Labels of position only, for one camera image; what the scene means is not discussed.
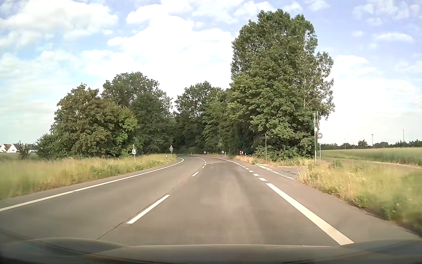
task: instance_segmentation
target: green crop field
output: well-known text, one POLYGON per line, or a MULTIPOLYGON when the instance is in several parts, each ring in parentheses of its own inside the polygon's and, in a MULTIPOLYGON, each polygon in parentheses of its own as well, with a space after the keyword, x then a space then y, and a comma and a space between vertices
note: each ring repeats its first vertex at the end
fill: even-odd
POLYGON ((422 147, 322 150, 322 157, 422 166, 422 147))

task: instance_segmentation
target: curved road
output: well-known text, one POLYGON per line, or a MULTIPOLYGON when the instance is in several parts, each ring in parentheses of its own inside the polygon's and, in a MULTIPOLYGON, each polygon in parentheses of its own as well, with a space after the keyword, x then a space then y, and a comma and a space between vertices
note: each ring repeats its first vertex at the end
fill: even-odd
POLYGON ((268 168, 207 156, 179 160, 0 201, 0 243, 77 237, 125 245, 334 246, 417 238, 268 168))

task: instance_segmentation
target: field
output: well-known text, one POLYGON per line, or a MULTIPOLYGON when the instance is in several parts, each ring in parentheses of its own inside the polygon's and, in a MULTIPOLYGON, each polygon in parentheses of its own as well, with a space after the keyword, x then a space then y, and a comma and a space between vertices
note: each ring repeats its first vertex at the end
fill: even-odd
POLYGON ((165 154, 126 159, 0 159, 0 200, 57 187, 111 177, 176 161, 165 154))
POLYGON ((422 166, 422 147, 322 150, 323 157, 422 166))
POLYGON ((304 167, 299 181, 422 236, 422 168, 366 161, 304 167))

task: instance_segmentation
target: tree line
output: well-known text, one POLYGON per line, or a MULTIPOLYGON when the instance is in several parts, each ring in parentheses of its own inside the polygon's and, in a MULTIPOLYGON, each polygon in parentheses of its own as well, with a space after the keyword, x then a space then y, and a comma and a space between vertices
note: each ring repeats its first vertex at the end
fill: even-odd
POLYGON ((57 104, 50 133, 38 140, 41 157, 121 157, 176 153, 264 155, 273 160, 311 155, 313 113, 334 111, 332 58, 315 53, 317 36, 303 15, 261 11, 232 42, 230 88, 203 81, 174 101, 140 72, 85 84, 57 104))
POLYGON ((344 143, 338 146, 336 143, 332 144, 321 144, 322 150, 329 150, 329 149, 362 149, 362 148, 387 148, 387 147, 422 147, 422 141, 415 140, 415 141, 398 141, 395 144, 389 144, 388 142, 382 141, 375 143, 374 146, 369 145, 366 140, 358 141, 357 145, 351 145, 349 143, 344 143))

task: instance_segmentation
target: light pole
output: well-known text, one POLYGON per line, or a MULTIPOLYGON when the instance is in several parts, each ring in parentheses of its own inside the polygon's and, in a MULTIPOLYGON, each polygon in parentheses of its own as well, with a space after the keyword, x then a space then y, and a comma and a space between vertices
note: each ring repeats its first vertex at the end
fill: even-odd
POLYGON ((265 133, 265 164, 267 164, 267 161, 266 161, 266 133, 265 133))

